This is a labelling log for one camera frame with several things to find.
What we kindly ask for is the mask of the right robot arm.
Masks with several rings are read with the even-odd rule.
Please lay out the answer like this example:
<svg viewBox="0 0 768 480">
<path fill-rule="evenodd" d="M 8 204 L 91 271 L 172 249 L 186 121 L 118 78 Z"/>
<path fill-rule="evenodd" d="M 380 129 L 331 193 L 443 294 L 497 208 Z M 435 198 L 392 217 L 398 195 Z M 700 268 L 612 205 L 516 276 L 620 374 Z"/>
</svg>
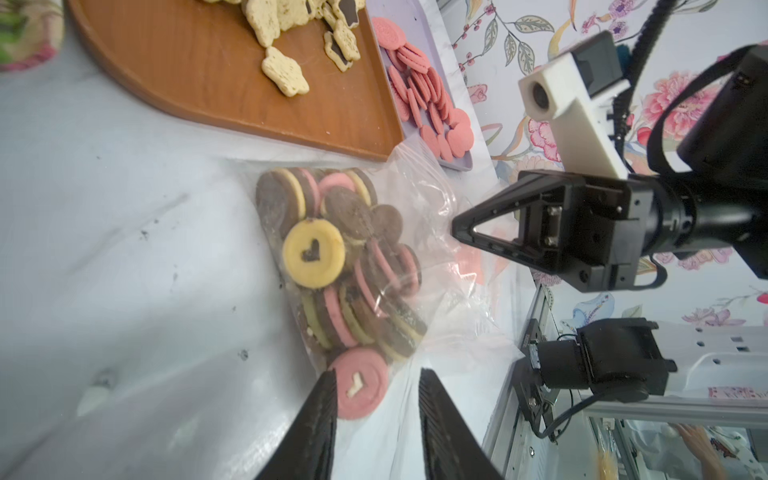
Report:
<svg viewBox="0 0 768 480">
<path fill-rule="evenodd" d="M 663 128 L 648 139 L 652 174 L 622 179 L 528 170 L 518 181 L 458 215 L 461 243 L 553 274 L 582 292 L 635 290 L 642 259 L 735 249 L 767 275 L 767 50 L 751 45 L 710 66 L 683 91 L 726 84 L 678 149 L 677 172 L 663 151 Z M 512 382 L 523 400 L 537 391 L 590 390 L 593 401 L 638 402 L 698 384 L 767 383 L 767 331 L 744 342 L 706 333 L 694 347 L 666 324 L 642 317 L 588 323 L 562 340 L 527 334 Z"/>
</svg>

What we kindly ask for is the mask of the bag of brown cookies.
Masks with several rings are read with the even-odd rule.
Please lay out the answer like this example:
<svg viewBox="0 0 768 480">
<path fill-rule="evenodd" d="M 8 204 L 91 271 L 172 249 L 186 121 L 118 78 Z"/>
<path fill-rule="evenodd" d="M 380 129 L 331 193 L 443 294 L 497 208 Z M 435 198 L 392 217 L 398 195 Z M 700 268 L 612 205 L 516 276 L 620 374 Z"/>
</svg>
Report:
<svg viewBox="0 0 768 480">
<path fill-rule="evenodd" d="M 253 174 L 254 207 L 307 353 L 337 377 L 338 416 L 383 402 L 428 324 L 414 233 L 452 190 L 419 137 L 369 168 L 275 164 Z"/>
</svg>

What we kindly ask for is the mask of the bag of cream cookies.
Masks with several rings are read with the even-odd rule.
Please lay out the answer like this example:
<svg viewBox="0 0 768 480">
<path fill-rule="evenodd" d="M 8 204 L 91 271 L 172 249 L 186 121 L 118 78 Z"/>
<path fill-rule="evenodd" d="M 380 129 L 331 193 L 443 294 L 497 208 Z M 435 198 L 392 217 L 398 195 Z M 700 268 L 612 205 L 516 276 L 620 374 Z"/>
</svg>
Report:
<svg viewBox="0 0 768 480">
<path fill-rule="evenodd" d="M 413 361 L 441 376 L 506 370 L 520 360 L 523 329 L 536 286 L 528 268 L 465 245 L 453 218 L 472 206 L 441 191 L 436 214 L 414 233 L 424 284 L 416 308 L 428 324 Z"/>
</svg>

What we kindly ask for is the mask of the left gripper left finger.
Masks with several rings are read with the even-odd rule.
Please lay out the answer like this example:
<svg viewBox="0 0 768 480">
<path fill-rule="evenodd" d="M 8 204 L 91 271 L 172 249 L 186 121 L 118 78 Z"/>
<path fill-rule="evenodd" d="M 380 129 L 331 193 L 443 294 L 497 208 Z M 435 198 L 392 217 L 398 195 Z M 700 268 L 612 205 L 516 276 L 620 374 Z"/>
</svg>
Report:
<svg viewBox="0 0 768 480">
<path fill-rule="evenodd" d="M 334 370 L 328 370 L 318 378 L 256 479 L 330 479 L 337 419 L 337 377 Z"/>
</svg>

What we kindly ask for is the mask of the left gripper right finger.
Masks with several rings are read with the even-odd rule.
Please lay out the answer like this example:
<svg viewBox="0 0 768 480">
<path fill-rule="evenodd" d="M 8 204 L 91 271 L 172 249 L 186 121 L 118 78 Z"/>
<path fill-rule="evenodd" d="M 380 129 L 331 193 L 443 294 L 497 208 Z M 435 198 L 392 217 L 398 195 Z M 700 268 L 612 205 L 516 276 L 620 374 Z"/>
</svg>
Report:
<svg viewBox="0 0 768 480">
<path fill-rule="evenodd" d="M 434 370 L 421 369 L 418 404 L 427 479 L 502 479 Z"/>
</svg>

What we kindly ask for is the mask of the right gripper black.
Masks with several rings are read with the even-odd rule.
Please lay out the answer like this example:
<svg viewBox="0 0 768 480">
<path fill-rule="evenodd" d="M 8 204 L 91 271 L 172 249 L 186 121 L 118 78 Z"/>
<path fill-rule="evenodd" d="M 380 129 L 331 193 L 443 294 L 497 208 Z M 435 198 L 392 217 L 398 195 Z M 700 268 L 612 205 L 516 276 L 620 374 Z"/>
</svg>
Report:
<svg viewBox="0 0 768 480">
<path fill-rule="evenodd" d="M 695 223 L 686 178 L 533 170 L 456 216 L 451 233 L 587 293 L 635 289 L 640 259 L 680 250 Z"/>
</svg>

